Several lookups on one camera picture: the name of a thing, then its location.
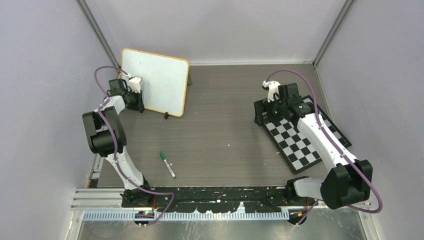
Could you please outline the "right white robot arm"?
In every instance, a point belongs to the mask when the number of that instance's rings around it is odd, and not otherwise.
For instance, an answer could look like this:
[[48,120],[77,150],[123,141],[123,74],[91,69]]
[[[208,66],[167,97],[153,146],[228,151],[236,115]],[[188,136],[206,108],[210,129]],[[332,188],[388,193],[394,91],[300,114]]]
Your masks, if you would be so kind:
[[254,103],[254,122],[265,129],[290,169],[299,174],[321,161],[324,179],[298,176],[286,184],[285,198],[299,205],[305,198],[338,209],[370,198],[373,168],[347,150],[343,136],[312,101],[305,101],[295,83],[264,81],[267,97]]

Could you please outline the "aluminium rail frame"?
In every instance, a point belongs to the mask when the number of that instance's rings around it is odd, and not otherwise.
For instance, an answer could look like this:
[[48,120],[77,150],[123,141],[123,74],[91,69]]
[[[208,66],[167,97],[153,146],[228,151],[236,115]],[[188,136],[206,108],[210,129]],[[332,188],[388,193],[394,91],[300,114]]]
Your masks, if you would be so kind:
[[81,218],[87,221],[258,221],[258,220],[295,220],[299,214],[306,213],[310,206],[283,206],[278,212],[247,213],[239,207],[233,213],[193,213],[158,212],[152,207],[122,207],[122,187],[99,187],[101,169],[104,159],[96,155],[91,174],[85,188],[75,191],[71,210],[80,211]]

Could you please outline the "black white checkerboard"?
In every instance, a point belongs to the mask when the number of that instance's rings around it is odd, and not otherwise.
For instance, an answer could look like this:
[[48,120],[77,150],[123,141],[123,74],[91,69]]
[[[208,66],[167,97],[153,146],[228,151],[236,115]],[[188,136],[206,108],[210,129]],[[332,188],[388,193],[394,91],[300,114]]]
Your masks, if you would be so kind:
[[253,103],[254,123],[264,128],[291,172],[295,175],[300,174],[321,162],[322,159],[312,143],[291,122],[286,119],[278,122],[269,120],[266,102],[266,99],[261,99]]

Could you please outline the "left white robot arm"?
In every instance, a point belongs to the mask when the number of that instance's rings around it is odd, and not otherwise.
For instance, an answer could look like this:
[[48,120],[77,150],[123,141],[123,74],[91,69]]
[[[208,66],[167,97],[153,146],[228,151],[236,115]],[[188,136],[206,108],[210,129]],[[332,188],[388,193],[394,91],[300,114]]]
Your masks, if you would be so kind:
[[153,202],[153,193],[127,151],[127,137],[119,117],[124,110],[144,112],[141,83],[140,77],[110,80],[103,103],[96,110],[84,113],[82,121],[90,150],[108,161],[122,180],[123,200],[148,207]]

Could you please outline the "green whiteboard marker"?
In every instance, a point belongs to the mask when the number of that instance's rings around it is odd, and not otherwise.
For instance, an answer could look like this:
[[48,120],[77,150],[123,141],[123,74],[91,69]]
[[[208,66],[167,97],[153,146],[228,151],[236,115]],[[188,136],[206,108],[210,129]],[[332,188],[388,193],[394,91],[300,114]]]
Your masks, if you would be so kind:
[[173,171],[173,169],[171,167],[171,164],[168,162],[165,154],[163,152],[160,152],[159,155],[160,155],[161,159],[163,160],[163,162],[165,163],[165,165],[166,165],[169,173],[171,174],[172,178],[173,179],[176,179],[177,177],[176,177],[176,175],[175,175],[175,173],[174,173],[174,171]]

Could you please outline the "yellow framed whiteboard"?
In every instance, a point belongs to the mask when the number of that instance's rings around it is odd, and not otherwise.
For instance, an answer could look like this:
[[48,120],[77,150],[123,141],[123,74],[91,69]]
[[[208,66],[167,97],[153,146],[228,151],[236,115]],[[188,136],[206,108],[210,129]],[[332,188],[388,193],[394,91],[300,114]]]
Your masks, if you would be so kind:
[[189,80],[188,60],[131,48],[121,51],[121,69],[140,77],[145,109],[181,117]]

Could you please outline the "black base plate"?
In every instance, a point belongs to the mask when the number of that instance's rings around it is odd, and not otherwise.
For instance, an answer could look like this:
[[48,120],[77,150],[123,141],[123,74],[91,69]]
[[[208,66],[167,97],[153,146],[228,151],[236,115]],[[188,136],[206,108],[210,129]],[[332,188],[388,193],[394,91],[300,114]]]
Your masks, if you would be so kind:
[[155,187],[149,193],[124,190],[120,196],[123,208],[154,208],[160,213],[234,213],[240,207],[246,213],[276,213],[287,206],[305,210],[315,201],[289,197],[283,186]]

